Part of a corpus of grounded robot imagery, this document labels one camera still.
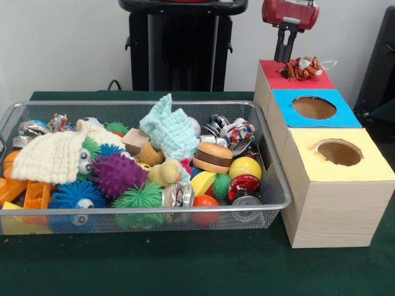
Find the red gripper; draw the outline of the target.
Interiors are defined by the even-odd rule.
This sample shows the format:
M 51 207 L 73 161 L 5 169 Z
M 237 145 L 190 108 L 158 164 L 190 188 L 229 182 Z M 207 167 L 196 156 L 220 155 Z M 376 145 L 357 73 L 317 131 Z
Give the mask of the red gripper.
M 318 19 L 319 12 L 320 7 L 315 1 L 268 0 L 262 5 L 262 20 L 273 26 L 290 23 L 297 25 L 298 29 L 311 30 Z M 289 36 L 284 44 L 285 30 L 278 30 L 275 61 L 289 62 L 291 59 L 297 32 L 291 30 L 288 32 Z

